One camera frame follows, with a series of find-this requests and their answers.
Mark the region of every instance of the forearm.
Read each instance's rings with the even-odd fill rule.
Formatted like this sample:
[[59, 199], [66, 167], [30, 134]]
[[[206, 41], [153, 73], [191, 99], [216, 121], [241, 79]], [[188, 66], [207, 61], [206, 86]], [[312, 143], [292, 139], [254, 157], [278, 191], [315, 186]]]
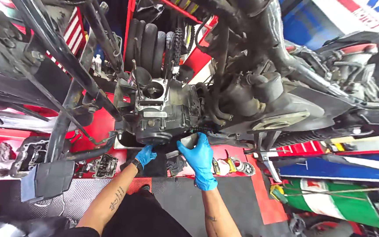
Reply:
[[129, 164], [96, 196], [80, 219], [77, 227], [91, 227], [102, 234], [103, 228], [121, 204], [133, 178], [138, 173], [134, 164]]
[[241, 236], [218, 189], [201, 191], [206, 213], [206, 231], [209, 237]]

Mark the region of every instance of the wristwatch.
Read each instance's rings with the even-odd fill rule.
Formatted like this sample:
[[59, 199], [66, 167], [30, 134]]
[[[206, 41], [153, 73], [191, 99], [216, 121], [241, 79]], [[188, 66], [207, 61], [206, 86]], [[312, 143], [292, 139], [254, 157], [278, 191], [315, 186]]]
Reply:
[[137, 159], [134, 158], [134, 159], [131, 161], [131, 164], [134, 164], [134, 165], [137, 167], [137, 169], [138, 169], [138, 173], [143, 172], [143, 165], [140, 163], [139, 160], [137, 160]]

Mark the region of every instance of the engine serial number plate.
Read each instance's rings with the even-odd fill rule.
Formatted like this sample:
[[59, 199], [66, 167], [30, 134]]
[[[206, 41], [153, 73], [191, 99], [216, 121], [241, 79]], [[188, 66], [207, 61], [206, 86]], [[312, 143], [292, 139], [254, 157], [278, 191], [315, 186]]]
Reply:
[[168, 113], [162, 111], [162, 112], [149, 112], [149, 111], [144, 111], [143, 112], [143, 116], [145, 118], [167, 118], [168, 117]]

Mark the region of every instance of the blue nitrile glove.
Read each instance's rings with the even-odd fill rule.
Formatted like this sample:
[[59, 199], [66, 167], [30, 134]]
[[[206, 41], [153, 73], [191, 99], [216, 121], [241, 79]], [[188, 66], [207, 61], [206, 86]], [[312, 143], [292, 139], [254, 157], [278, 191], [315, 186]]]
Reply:
[[153, 145], [147, 145], [136, 155], [136, 159], [141, 163], [143, 169], [147, 163], [154, 160], [157, 156], [157, 153], [152, 151], [153, 147]]
[[211, 172], [213, 150], [208, 143], [207, 136], [198, 132], [197, 146], [190, 150], [180, 141], [177, 141], [178, 150], [184, 155], [189, 166], [195, 171], [195, 184], [201, 190], [208, 191], [217, 187], [217, 181]]

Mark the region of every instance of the shoe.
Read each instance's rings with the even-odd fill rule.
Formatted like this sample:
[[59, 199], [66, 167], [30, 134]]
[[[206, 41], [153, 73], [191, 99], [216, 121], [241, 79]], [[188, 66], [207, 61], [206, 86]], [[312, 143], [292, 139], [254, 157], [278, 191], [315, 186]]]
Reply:
[[145, 185], [141, 186], [140, 189], [141, 189], [141, 190], [147, 190], [147, 191], [150, 191], [150, 185], [145, 184]]

